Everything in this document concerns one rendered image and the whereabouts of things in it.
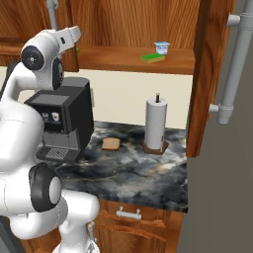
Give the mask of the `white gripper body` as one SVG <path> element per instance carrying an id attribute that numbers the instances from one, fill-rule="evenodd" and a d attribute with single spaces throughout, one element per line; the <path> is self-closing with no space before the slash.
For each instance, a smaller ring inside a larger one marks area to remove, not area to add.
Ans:
<path id="1" fill-rule="evenodd" d="M 74 47 L 74 45 L 78 42 L 80 38 L 81 32 L 78 26 L 66 29 L 64 39 L 67 47 Z"/>

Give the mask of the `wooden base cabinet door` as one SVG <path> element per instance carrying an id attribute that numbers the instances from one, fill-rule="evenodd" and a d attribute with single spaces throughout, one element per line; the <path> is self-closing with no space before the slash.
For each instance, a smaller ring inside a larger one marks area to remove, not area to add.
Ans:
<path id="1" fill-rule="evenodd" d="M 176 253 L 180 232 L 158 235 L 121 225 L 96 225 L 94 235 L 101 253 Z"/>

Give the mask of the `black coffee machine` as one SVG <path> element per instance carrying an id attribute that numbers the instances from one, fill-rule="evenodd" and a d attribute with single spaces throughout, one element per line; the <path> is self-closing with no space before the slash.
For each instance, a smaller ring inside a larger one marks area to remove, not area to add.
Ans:
<path id="1" fill-rule="evenodd" d="M 43 118 L 42 147 L 37 158 L 75 162 L 94 132 L 90 81 L 66 77 L 55 91 L 38 91 L 26 101 Z"/>

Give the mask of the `white and blue yogurt cup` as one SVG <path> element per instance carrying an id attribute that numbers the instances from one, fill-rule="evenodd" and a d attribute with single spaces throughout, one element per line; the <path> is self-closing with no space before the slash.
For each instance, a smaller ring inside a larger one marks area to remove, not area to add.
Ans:
<path id="1" fill-rule="evenodd" d="M 156 52 L 158 54 L 166 54 L 168 52 L 169 42 L 156 42 Z"/>

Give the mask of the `slice of bread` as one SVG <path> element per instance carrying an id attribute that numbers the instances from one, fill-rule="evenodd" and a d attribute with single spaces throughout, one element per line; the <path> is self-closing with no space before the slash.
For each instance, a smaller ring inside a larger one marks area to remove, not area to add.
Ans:
<path id="1" fill-rule="evenodd" d="M 115 137 L 106 137 L 103 139 L 102 149 L 115 151 L 120 148 L 121 141 Z"/>

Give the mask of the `wooden drawer front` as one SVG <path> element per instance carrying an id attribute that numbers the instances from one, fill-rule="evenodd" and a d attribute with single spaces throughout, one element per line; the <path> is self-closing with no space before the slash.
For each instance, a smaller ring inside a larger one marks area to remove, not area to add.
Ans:
<path id="1" fill-rule="evenodd" d="M 128 212 L 136 212 L 137 209 L 140 209 L 140 213 L 142 215 L 141 220 L 117 216 L 117 211 L 120 207 L 123 207 L 124 211 Z M 143 225 L 152 225 L 157 228 L 167 228 L 173 230 L 181 229 L 184 218 L 184 214 L 182 212 L 161 210 L 106 200 L 100 200 L 100 208 L 100 216 L 102 217 L 131 221 Z"/>

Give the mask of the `wooden wall cabinet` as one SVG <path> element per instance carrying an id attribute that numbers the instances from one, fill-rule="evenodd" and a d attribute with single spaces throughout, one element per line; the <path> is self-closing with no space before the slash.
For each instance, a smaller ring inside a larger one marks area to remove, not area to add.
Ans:
<path id="1" fill-rule="evenodd" d="M 201 0 L 70 0 L 82 69 L 193 74 Z M 146 63 L 156 42 L 169 42 L 165 59 Z"/>

